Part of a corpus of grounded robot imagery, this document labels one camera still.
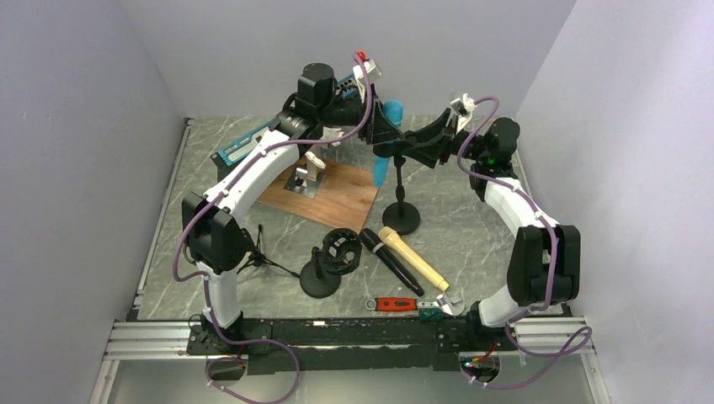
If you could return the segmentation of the black clip mic stand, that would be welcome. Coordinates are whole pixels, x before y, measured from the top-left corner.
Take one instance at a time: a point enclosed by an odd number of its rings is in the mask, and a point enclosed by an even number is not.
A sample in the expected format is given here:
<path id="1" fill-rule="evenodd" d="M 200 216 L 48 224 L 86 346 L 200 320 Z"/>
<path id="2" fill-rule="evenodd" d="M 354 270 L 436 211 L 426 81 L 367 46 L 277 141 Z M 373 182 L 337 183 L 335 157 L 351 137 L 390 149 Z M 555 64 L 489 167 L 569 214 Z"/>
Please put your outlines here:
<path id="1" fill-rule="evenodd" d="M 418 229 L 421 216 L 418 209 L 405 200 L 406 191 L 403 186 L 402 167 L 406 163 L 406 157 L 402 151 L 403 148 L 393 142 L 381 143 L 373 147 L 376 160 L 372 170 L 372 182 L 377 188 L 384 184 L 389 162 L 392 161 L 397 175 L 395 188 L 397 201 L 385 208 L 382 214 L 382 224 L 391 227 L 400 236 L 406 236 Z"/>

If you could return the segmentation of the beige gold microphone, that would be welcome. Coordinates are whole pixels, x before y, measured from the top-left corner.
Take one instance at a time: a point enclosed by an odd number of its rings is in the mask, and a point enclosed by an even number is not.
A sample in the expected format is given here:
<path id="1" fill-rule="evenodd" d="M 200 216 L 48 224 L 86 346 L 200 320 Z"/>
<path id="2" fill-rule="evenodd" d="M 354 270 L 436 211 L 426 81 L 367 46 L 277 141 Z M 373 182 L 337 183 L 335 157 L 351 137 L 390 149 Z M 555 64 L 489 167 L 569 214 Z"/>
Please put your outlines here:
<path id="1" fill-rule="evenodd" d="M 384 226 L 379 230 L 378 237 L 387 247 L 396 252 L 401 258 L 416 269 L 417 272 L 428 280 L 435 288 L 441 291 L 447 291 L 450 288 L 450 284 L 446 281 L 446 279 L 418 253 L 416 253 L 401 238 L 396 230 L 389 226 Z"/>

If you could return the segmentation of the black microphone blue foam head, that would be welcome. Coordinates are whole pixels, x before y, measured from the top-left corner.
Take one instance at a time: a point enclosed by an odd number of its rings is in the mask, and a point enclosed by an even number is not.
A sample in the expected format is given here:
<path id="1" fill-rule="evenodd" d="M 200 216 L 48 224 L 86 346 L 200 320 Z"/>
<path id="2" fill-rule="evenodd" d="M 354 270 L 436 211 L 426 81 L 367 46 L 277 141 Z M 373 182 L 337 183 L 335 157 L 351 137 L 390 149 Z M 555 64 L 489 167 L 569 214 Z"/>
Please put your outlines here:
<path id="1" fill-rule="evenodd" d="M 367 227 L 363 228 L 358 234 L 358 240 L 367 250 L 378 257 L 404 286 L 418 297 L 424 295 L 424 289 L 416 278 L 406 269 L 401 261 L 389 251 L 386 244 L 374 231 Z"/>

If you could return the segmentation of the black round base mic stand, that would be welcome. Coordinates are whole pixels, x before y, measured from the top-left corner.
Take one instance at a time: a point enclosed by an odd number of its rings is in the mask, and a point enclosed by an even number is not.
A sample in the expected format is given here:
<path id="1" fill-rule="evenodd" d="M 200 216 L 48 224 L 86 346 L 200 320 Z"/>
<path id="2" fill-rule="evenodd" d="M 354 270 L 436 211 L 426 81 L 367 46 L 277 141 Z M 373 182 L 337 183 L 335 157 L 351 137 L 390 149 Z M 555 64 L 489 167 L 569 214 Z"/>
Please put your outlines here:
<path id="1" fill-rule="evenodd" d="M 320 247 L 311 251 L 311 259 L 300 273 L 300 287 L 315 299 L 333 295 L 341 279 L 360 266 L 362 247 L 358 233 L 349 228 L 331 230 L 322 239 Z"/>

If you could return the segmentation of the black tripod shock mount stand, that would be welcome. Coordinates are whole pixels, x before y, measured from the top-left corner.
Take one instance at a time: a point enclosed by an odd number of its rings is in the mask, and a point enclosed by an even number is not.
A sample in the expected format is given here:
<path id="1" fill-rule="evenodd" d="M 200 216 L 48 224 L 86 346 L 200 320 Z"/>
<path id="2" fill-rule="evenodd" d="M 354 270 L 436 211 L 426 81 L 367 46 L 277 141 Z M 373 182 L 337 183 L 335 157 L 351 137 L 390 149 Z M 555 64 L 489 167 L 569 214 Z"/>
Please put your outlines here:
<path id="1" fill-rule="evenodd" d="M 300 275 L 297 272 L 278 264 L 277 262 L 273 261 L 265 255 L 262 249 L 262 237 L 264 234 L 264 226 L 262 224 L 258 224 L 258 233 L 255 240 L 252 239 L 247 230 L 245 230 L 244 233 L 252 244 L 251 249 L 249 251 L 248 260 L 246 261 L 246 263 L 244 263 L 241 267 L 237 269 L 237 274 L 240 274 L 243 270 L 250 267 L 261 268 L 263 266 L 272 266 L 275 268 L 282 269 L 294 278 L 300 278 Z"/>

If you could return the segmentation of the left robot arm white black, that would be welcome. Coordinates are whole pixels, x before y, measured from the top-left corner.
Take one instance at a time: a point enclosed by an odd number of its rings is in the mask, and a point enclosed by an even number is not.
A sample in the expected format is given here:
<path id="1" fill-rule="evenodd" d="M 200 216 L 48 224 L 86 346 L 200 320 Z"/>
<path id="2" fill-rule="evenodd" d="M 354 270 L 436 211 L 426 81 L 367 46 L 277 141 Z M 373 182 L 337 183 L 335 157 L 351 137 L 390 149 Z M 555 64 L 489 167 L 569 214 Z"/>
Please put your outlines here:
<path id="1" fill-rule="evenodd" d="M 381 68 L 370 58 L 355 56 L 354 62 L 343 80 L 326 63 L 306 65 L 295 92 L 268 121 L 253 149 L 223 179 L 182 201 L 173 277 L 178 282 L 200 279 L 205 297 L 201 318 L 211 327 L 209 343 L 220 353 L 235 351 L 242 341 L 243 312 L 230 275 L 253 246 L 242 226 L 244 216 L 313 147 L 375 136 L 373 128 L 384 116 L 375 89 Z"/>

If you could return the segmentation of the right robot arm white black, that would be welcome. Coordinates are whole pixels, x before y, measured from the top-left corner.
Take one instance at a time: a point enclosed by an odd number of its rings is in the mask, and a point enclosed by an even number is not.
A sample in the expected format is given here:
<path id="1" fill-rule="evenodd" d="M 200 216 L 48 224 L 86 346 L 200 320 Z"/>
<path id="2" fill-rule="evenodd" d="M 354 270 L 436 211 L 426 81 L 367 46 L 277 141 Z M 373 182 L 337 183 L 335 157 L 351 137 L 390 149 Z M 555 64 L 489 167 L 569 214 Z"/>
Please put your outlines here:
<path id="1" fill-rule="evenodd" d="M 497 118 L 479 134 L 461 128 L 459 119 L 445 110 L 427 126 L 407 131 L 404 153 L 427 167 L 454 157 L 477 197 L 514 235 L 505 285 L 477 302 L 478 318 L 463 329 L 469 346 L 484 349 L 495 340 L 496 327 L 577 297 L 581 235 L 577 227 L 546 214 L 514 172 L 512 157 L 520 137 L 517 122 Z"/>

